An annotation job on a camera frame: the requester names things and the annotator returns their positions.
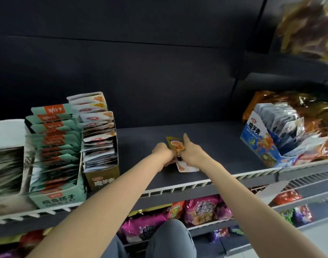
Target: person's left hand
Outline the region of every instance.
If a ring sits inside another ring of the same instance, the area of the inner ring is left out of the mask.
[[[169,149],[165,143],[158,143],[152,150],[152,154],[158,156],[158,160],[161,161],[163,166],[167,166],[175,162],[176,152]]]

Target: floor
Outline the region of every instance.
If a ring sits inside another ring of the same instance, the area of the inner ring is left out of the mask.
[[[328,256],[328,222],[306,229],[304,234]],[[227,258],[258,258],[258,256],[251,249],[236,255],[227,256]]]

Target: leg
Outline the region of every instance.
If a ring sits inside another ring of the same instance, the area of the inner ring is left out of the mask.
[[[117,235],[111,240],[101,258],[127,258],[126,250]]]
[[[181,221],[166,221],[149,240],[146,258],[196,258],[192,237]]]

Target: forearm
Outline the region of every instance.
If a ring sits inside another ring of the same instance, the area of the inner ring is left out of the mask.
[[[326,257],[298,229],[262,202],[213,159],[201,169],[230,208],[259,257]]]
[[[136,201],[162,168],[158,156],[153,154],[141,160],[73,211],[28,258],[100,258]]]

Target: person's left arm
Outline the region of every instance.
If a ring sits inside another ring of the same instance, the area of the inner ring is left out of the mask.
[[[159,143],[151,155],[73,211],[27,258],[100,258],[156,173],[174,155]]]

